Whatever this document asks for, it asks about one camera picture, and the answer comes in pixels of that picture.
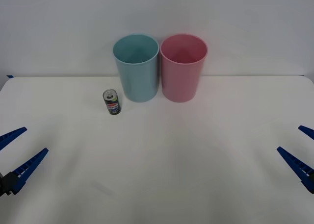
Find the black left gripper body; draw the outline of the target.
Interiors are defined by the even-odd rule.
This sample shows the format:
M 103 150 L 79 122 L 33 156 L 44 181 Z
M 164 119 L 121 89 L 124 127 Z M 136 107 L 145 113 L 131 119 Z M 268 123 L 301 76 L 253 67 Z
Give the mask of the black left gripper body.
M 0 174 L 0 196 L 7 194 L 11 194 L 11 177 L 12 172 L 9 172 L 6 175 Z

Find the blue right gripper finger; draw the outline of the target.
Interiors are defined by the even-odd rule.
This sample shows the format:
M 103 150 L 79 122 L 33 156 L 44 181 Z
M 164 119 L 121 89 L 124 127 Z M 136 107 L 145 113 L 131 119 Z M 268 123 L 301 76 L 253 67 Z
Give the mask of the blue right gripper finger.
M 314 130 L 308 127 L 305 127 L 303 125 L 300 125 L 298 127 L 298 129 L 300 131 L 302 131 L 303 133 L 305 133 L 307 136 L 309 136 L 311 139 L 314 139 Z
M 301 183 L 306 189 L 313 194 L 314 193 L 314 170 L 298 158 L 287 152 L 282 147 L 277 148 L 278 153 L 282 156 L 289 167 L 299 177 Z

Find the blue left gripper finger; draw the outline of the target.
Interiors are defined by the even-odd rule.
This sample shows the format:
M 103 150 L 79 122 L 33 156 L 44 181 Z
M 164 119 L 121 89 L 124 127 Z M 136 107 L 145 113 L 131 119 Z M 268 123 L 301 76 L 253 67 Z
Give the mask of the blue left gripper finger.
M 19 137 L 21 134 L 27 131 L 26 127 L 21 127 L 16 130 L 13 130 L 9 133 L 6 133 L 2 136 L 0 136 L 0 150 L 5 148 L 7 145 L 9 145 L 13 140 L 15 140 L 17 137 Z
M 20 190 L 26 184 L 26 181 L 29 179 L 29 177 L 35 171 L 38 165 L 42 162 L 48 152 L 49 150 L 47 148 L 44 148 L 27 162 L 8 174 L 9 194 L 13 193 L 14 195 L 16 195 L 18 192 L 20 192 Z

